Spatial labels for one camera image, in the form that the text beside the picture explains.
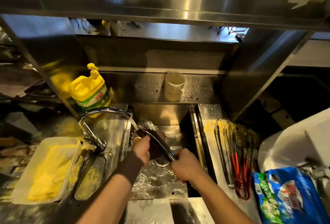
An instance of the running water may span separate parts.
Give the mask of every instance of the running water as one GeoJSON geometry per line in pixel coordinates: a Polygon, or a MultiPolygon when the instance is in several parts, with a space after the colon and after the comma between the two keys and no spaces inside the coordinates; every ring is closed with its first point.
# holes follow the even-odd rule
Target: running water
{"type": "Polygon", "coordinates": [[[140,129],[140,128],[136,125],[136,123],[135,123],[135,121],[133,120],[132,116],[131,116],[130,119],[128,119],[128,121],[134,126],[135,131],[138,130],[138,129],[140,129]]]}

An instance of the person's right arm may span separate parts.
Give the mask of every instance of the person's right arm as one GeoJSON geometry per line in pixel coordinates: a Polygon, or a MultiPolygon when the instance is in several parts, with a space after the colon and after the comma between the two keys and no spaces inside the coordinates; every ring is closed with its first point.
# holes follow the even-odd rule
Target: person's right arm
{"type": "Polygon", "coordinates": [[[188,181],[200,193],[216,224],[255,224],[204,171],[197,158],[186,148],[170,166],[176,176],[188,181]]]}

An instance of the hand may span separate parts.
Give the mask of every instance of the hand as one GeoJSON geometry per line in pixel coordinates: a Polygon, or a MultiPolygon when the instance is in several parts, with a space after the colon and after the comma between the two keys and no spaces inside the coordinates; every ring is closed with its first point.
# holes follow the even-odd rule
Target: hand
{"type": "Polygon", "coordinates": [[[186,148],[174,151],[178,160],[170,163],[170,167],[180,180],[188,181],[194,187],[196,179],[205,173],[197,158],[186,148]]]}
{"type": "Polygon", "coordinates": [[[150,137],[145,136],[144,138],[137,137],[133,140],[133,151],[136,154],[136,156],[143,162],[143,164],[146,164],[150,159],[150,137]]]}

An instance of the faucet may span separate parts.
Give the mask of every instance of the faucet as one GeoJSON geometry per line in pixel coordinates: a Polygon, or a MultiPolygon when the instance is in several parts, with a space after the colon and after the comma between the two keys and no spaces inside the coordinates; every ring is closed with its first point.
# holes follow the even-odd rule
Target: faucet
{"type": "Polygon", "coordinates": [[[128,112],[121,110],[121,109],[110,108],[110,107],[100,107],[100,108],[90,109],[80,115],[79,126],[83,129],[84,136],[87,135],[87,137],[88,137],[88,140],[86,140],[86,141],[94,144],[96,146],[95,152],[98,152],[98,153],[105,150],[105,148],[107,147],[107,143],[104,141],[101,141],[100,139],[98,139],[96,137],[96,135],[94,135],[94,133],[90,130],[90,128],[85,123],[85,119],[94,114],[100,114],[100,113],[118,114],[127,120],[131,118],[131,115],[128,112]]]}

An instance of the rectangular plastic container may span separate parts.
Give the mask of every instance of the rectangular plastic container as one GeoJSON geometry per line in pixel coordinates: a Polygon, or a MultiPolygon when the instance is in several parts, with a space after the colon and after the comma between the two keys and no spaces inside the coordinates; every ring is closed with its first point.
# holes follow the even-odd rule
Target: rectangular plastic container
{"type": "Polygon", "coordinates": [[[31,158],[29,164],[25,168],[21,178],[19,179],[13,193],[11,195],[11,200],[13,204],[41,204],[41,203],[50,203],[61,200],[65,187],[69,180],[69,175],[72,166],[74,165],[78,155],[80,155],[81,144],[78,138],[75,137],[51,137],[43,139],[39,147],[35,151],[33,157],[31,158]],[[51,199],[44,199],[38,201],[32,201],[28,199],[30,189],[33,186],[35,173],[38,170],[38,167],[42,165],[43,162],[46,162],[45,159],[49,154],[50,150],[54,146],[65,146],[71,145],[72,147],[61,150],[61,158],[65,161],[69,160],[69,166],[66,171],[62,185],[60,186],[59,193],[52,197],[51,199]]]}

